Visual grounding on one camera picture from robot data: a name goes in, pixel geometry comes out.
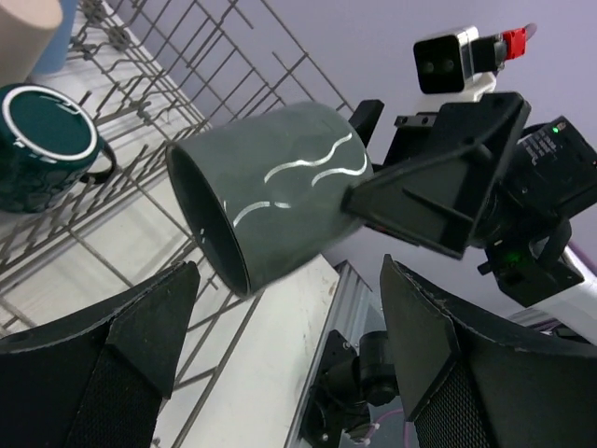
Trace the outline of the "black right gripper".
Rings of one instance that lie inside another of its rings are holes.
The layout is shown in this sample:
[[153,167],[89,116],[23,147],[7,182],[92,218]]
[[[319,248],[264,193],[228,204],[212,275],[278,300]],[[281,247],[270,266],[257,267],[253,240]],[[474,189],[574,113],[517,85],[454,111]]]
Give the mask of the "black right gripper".
[[[349,118],[364,145],[383,109],[367,99]],[[376,231],[461,259],[529,112],[520,94],[505,92],[397,118],[385,169],[349,189],[342,209]]]

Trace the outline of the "dark teal mug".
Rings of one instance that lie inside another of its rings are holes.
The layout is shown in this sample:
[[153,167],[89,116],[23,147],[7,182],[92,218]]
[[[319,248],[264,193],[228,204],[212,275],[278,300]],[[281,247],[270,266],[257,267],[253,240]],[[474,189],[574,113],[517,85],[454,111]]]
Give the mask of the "dark teal mug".
[[90,115],[52,88],[1,88],[1,210],[40,214],[73,186],[102,185],[117,168],[111,146]]

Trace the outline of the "grey mug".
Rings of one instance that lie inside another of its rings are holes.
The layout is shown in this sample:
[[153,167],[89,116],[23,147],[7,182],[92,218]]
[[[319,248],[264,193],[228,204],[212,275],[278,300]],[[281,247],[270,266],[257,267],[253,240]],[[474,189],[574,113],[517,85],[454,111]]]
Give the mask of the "grey mug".
[[244,298],[362,227],[342,203],[373,174],[367,146],[349,118],[302,102],[190,136],[166,162],[204,256]]

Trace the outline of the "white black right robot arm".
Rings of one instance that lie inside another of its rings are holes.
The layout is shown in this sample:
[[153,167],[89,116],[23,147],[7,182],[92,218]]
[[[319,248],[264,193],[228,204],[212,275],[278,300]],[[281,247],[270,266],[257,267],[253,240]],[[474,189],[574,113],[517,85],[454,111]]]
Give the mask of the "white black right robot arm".
[[479,273],[521,306],[516,321],[545,315],[594,341],[596,276],[570,240],[596,202],[596,153],[568,119],[531,126],[530,111],[492,92],[397,118],[384,162],[342,208],[453,259],[481,249]]

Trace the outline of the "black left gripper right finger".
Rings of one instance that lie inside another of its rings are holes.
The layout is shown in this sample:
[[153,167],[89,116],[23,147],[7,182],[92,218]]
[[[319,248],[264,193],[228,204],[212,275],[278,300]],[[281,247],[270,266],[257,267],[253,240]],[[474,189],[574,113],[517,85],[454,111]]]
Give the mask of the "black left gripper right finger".
[[422,447],[592,447],[596,349],[528,329],[390,256],[382,309],[406,418]]

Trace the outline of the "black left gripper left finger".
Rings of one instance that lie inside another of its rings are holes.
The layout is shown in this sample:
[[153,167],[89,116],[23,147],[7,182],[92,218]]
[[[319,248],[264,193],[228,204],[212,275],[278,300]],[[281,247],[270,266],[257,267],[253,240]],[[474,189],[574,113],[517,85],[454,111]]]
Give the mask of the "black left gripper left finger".
[[4,447],[147,447],[200,283],[192,261],[1,340]]

